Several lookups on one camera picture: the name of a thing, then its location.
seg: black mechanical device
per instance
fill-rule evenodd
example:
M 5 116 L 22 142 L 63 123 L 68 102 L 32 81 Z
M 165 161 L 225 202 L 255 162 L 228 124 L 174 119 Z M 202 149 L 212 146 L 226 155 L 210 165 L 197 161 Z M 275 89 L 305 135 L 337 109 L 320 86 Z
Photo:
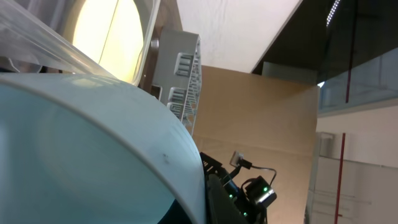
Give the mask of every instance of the black mechanical device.
M 243 155 L 235 152 L 230 164 L 235 169 L 229 173 L 222 165 L 205 153 L 201 152 L 206 182 L 206 203 L 208 221 L 211 224 L 263 224 L 267 223 L 267 207 L 277 198 L 271 187 L 276 170 L 253 166 L 243 159 Z M 233 178 L 241 168 L 254 168 L 274 171 L 268 184 L 261 176 L 248 179 L 239 188 Z

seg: red pole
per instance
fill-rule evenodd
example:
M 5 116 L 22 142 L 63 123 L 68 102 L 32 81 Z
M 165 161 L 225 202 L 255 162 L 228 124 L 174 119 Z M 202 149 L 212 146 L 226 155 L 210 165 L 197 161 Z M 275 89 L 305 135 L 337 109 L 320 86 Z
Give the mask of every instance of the red pole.
M 337 196 L 336 196 L 335 224 L 337 224 L 337 219 L 339 217 L 338 207 L 339 207 L 339 204 L 340 204 L 341 176 L 343 175 L 343 158 L 344 158 L 345 142 L 346 142 L 346 133 L 343 133 L 343 140 L 341 140 L 340 167 L 338 169 L 338 185 L 337 185 Z

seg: yellow object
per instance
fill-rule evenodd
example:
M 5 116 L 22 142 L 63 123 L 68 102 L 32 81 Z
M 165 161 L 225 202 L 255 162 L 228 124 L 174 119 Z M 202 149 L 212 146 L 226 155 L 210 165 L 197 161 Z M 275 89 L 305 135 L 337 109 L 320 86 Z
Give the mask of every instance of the yellow object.
M 73 45 L 116 78 L 131 83 L 144 45 L 133 0 L 86 0 Z

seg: led light strip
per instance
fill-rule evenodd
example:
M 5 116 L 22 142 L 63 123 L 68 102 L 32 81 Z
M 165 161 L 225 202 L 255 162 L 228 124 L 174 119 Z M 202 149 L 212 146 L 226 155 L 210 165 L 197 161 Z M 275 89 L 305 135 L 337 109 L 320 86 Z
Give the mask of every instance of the led light strip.
M 328 19 L 326 21 L 326 26 L 327 27 L 329 26 L 331 18 L 333 18 L 333 15 L 334 15 L 339 3 L 340 3 L 340 0 L 336 0 L 335 3 L 333 3 L 333 7 L 330 9 L 330 12 L 329 12 L 329 15 L 328 15 Z

